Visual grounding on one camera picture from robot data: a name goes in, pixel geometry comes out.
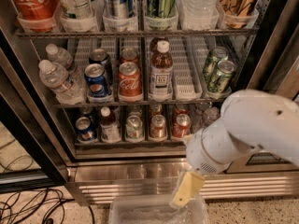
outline pepsi can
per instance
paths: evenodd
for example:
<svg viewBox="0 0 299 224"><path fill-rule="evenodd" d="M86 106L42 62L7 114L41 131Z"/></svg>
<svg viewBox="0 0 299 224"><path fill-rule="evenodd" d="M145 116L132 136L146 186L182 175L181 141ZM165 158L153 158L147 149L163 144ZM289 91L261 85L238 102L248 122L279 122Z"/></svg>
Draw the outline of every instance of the pepsi can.
<svg viewBox="0 0 299 224"><path fill-rule="evenodd" d="M87 117L77 119L76 129L82 141L92 141L97 137L96 130Z"/></svg>
<svg viewBox="0 0 299 224"><path fill-rule="evenodd" d="M89 56L89 63L99 63L106 71L109 86L113 84L112 62L104 49L94 49Z"/></svg>
<svg viewBox="0 0 299 224"><path fill-rule="evenodd" d="M84 78L93 93L93 97L103 98L111 94L104 67L99 63L86 66Z"/></svg>

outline juice bottle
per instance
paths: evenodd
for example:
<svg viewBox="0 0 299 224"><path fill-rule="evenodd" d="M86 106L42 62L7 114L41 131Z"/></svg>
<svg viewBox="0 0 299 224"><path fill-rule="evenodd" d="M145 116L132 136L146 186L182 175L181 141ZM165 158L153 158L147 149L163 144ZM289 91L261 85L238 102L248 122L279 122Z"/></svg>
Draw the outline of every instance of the juice bottle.
<svg viewBox="0 0 299 224"><path fill-rule="evenodd" d="M167 99L172 92L173 60L169 53L169 42L159 41L157 50L150 59L149 93L158 100Z"/></svg>

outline iced tea bottle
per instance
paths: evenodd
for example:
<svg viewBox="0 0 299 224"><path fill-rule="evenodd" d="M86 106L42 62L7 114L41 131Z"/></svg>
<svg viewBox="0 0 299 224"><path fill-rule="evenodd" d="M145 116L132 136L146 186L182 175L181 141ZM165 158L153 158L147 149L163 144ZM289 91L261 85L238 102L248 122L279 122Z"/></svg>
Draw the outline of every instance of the iced tea bottle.
<svg viewBox="0 0 299 224"><path fill-rule="evenodd" d="M160 98L170 94L172 73L173 60L169 53L169 42L159 41L157 50L150 59L149 93Z"/></svg>
<svg viewBox="0 0 299 224"><path fill-rule="evenodd" d="M100 126L102 129L102 139L105 142L118 142L121 138L121 133L116 121L114 113L109 107L104 106L100 109Z"/></svg>

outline refrigerator door frame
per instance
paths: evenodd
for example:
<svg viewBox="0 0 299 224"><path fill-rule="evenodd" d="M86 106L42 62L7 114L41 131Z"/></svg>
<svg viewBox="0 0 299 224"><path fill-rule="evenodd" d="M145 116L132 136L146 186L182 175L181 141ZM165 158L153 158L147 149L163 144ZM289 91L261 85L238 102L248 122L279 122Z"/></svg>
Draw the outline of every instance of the refrigerator door frame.
<svg viewBox="0 0 299 224"><path fill-rule="evenodd" d="M0 119L8 131L41 167L40 169L2 173L0 193L61 186L68 172L40 124L16 92L3 71L8 62L0 49Z"/></svg>

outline bottle cap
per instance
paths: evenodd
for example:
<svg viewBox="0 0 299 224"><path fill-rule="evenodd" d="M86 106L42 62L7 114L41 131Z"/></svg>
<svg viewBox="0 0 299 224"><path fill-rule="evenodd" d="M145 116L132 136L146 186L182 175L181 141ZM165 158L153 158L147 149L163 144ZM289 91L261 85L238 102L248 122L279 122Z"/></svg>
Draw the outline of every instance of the bottle cap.
<svg viewBox="0 0 299 224"><path fill-rule="evenodd" d="M158 41L157 50L161 53L166 53L169 51L169 42L168 41Z"/></svg>
<svg viewBox="0 0 299 224"><path fill-rule="evenodd" d="M102 107L101 108L101 115L104 116L104 117L107 117L110 115L110 109L105 106L105 107Z"/></svg>
<svg viewBox="0 0 299 224"><path fill-rule="evenodd" d="M48 60L42 60L39 62L38 67L42 73L48 73L55 67L55 65Z"/></svg>
<svg viewBox="0 0 299 224"><path fill-rule="evenodd" d="M46 52L49 54L49 55L55 55L58 53L58 47L53 44L53 43L49 43L47 46L46 46Z"/></svg>

